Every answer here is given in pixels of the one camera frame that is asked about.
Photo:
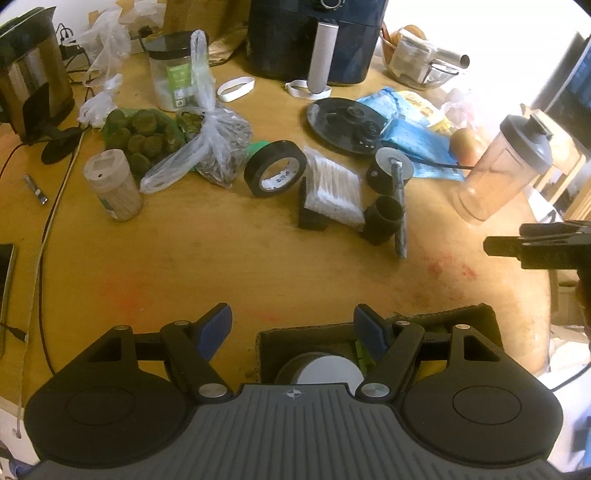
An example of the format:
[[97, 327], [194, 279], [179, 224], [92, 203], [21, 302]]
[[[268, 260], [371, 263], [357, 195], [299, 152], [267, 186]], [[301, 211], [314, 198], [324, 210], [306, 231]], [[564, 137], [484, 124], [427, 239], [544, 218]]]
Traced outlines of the computer monitor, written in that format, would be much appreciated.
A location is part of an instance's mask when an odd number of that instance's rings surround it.
[[532, 104], [590, 151], [590, 37], [573, 38]]

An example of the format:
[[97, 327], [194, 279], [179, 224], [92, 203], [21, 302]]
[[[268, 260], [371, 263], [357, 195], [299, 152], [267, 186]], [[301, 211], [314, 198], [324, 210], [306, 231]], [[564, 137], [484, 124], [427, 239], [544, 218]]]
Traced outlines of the kiwi fruit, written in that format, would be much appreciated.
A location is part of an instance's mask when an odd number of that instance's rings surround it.
[[449, 152], [461, 166], [473, 167], [484, 153], [484, 147], [473, 130], [461, 128], [450, 137]]

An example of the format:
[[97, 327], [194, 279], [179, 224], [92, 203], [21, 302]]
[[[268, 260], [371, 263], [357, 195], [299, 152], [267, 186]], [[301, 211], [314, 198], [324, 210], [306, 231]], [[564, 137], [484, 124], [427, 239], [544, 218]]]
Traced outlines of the small black rectangular block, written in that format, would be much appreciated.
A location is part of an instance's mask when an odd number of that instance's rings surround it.
[[307, 193], [307, 178], [304, 177], [298, 187], [297, 227], [304, 230], [325, 231], [329, 226], [329, 219], [305, 207]]

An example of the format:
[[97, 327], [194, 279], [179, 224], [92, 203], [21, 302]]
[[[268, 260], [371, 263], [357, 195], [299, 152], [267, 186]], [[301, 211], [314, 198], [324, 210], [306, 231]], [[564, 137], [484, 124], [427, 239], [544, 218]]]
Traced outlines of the blue wipes packet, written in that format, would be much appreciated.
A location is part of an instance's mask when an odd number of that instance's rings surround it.
[[358, 99], [380, 113], [389, 122], [385, 145], [404, 152], [414, 164], [415, 178], [462, 182], [465, 169], [450, 154], [450, 137], [431, 131], [405, 117], [409, 107], [399, 91], [385, 87], [377, 93]]

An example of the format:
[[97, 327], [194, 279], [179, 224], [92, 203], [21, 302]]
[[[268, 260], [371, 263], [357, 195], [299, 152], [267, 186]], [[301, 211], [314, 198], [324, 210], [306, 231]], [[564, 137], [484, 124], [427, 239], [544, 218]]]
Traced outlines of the yellow snack packet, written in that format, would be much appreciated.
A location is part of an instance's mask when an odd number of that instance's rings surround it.
[[447, 137], [450, 137], [458, 129], [441, 109], [418, 93], [401, 90], [399, 94], [409, 105], [405, 113], [407, 119]]

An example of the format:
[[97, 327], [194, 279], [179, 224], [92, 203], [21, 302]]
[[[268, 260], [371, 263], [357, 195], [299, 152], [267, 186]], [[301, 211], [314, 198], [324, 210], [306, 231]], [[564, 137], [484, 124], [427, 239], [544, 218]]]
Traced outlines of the black cylindrical cup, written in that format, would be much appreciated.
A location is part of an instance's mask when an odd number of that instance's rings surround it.
[[363, 239], [378, 246], [398, 231], [404, 217], [404, 207], [394, 197], [383, 195], [363, 212], [363, 217]]

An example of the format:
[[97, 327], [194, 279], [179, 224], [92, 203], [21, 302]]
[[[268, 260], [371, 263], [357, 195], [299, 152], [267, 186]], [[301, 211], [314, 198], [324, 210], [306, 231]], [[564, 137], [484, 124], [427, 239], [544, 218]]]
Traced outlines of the cotton swab clear box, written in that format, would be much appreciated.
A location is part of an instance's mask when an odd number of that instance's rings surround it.
[[308, 165], [305, 171], [304, 207], [349, 227], [365, 224], [361, 180], [356, 173], [304, 146]]

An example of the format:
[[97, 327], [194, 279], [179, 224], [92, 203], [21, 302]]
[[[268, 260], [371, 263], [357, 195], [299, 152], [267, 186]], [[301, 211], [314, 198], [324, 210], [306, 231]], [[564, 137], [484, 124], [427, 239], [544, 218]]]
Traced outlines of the bag of green balls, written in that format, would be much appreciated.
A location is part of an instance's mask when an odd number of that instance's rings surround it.
[[101, 132], [107, 150], [123, 152], [136, 182], [185, 145], [176, 121], [155, 109], [114, 109], [107, 115]]

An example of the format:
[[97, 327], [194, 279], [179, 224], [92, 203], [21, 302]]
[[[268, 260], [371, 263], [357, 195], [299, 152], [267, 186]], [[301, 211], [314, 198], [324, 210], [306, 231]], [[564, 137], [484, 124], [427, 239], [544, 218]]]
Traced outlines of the glass bowl with items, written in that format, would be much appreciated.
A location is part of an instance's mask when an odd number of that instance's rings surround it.
[[467, 54], [438, 48], [411, 25], [390, 34], [382, 26], [383, 60], [397, 82], [416, 90], [433, 90], [458, 77], [471, 63]]

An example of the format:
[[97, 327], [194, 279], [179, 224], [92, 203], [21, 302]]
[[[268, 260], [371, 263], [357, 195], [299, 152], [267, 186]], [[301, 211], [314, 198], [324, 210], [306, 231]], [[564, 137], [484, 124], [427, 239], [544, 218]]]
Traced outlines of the stainless electric kettle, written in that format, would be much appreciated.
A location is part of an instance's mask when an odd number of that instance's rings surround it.
[[1, 26], [1, 121], [27, 143], [59, 125], [74, 106], [54, 13], [36, 7]]

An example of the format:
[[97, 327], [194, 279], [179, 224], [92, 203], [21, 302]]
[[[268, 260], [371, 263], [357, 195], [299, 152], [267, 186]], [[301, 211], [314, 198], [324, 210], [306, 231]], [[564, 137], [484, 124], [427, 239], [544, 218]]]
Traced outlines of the white lidded round jar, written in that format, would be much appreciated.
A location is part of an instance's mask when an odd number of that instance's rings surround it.
[[339, 355], [308, 352], [287, 361], [276, 374], [277, 385], [346, 384], [356, 393], [363, 383], [362, 370], [356, 363]]

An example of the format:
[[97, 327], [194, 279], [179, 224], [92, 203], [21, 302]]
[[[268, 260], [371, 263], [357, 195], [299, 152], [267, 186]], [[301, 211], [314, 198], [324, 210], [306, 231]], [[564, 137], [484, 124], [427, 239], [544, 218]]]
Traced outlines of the grey topped black puck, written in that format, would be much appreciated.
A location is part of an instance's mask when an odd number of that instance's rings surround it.
[[415, 169], [410, 158], [401, 150], [393, 147], [379, 149], [370, 163], [366, 173], [369, 186], [378, 194], [390, 195], [393, 189], [393, 177], [391, 164], [394, 160], [402, 164], [402, 177], [407, 184], [414, 176]]

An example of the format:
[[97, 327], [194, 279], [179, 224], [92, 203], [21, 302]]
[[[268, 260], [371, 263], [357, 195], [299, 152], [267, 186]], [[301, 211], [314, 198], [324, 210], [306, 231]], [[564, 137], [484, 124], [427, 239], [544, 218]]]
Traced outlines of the green label clear jar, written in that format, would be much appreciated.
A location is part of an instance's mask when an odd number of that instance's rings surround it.
[[159, 35], [143, 44], [148, 55], [156, 105], [165, 112], [196, 106], [190, 39], [193, 31]]

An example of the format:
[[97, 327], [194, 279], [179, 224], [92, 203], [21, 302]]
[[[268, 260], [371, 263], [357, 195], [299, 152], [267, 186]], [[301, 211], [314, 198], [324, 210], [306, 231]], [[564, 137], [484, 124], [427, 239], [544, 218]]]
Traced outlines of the green hand cream tube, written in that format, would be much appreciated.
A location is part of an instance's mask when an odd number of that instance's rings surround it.
[[363, 376], [367, 376], [370, 373], [370, 370], [374, 368], [374, 359], [370, 355], [368, 349], [363, 346], [363, 343], [359, 340], [356, 340], [355, 342], [355, 349], [356, 361], [358, 362], [359, 368]]

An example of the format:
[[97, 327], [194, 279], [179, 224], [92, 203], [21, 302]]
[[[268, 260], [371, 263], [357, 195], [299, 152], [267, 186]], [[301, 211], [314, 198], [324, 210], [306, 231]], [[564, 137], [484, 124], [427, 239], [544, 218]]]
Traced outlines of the black electrical tape roll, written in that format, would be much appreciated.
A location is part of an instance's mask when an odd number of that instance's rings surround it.
[[246, 157], [243, 178], [256, 197], [276, 196], [290, 189], [307, 168], [307, 157], [296, 143], [277, 140]]

